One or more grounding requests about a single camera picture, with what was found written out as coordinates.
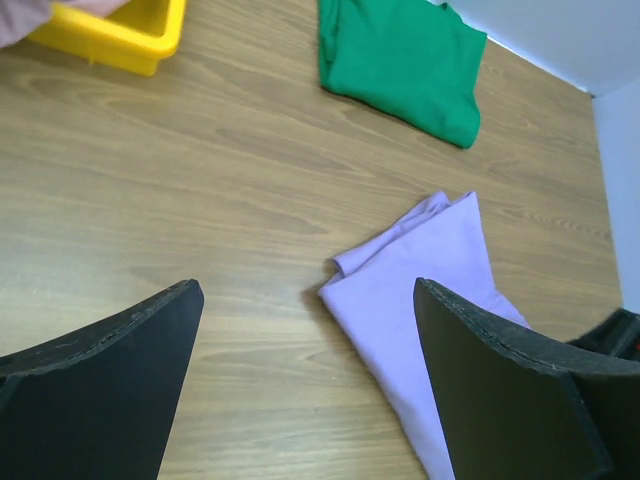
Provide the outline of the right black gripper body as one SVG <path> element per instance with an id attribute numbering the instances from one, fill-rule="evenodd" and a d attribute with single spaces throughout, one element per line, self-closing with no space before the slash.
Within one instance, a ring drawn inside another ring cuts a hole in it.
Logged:
<path id="1" fill-rule="evenodd" d="M 619 308 L 602 323 L 568 344 L 602 355 L 638 361 L 639 315 Z"/>

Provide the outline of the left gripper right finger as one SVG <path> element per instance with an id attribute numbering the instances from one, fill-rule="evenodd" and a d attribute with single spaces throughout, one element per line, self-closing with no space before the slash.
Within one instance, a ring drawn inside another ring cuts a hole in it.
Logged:
<path id="1" fill-rule="evenodd" d="M 583 350 L 432 281 L 414 287 L 425 364 L 459 479 L 635 479 L 639 360 Z"/>

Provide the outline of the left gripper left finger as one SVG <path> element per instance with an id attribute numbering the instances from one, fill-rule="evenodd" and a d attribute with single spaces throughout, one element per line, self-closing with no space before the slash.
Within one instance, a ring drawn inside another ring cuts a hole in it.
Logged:
<path id="1" fill-rule="evenodd" d="M 157 478 L 203 306 L 183 280 L 2 357 L 2 478 Z"/>

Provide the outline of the purple t shirt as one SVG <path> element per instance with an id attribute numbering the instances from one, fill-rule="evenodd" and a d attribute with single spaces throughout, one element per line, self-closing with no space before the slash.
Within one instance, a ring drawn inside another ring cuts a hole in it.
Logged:
<path id="1" fill-rule="evenodd" d="M 475 305 L 527 324 L 498 291 L 478 198 L 438 192 L 379 236 L 333 259 L 319 295 L 397 414 L 431 479 L 454 476 L 414 314 L 417 279 L 433 279 Z"/>

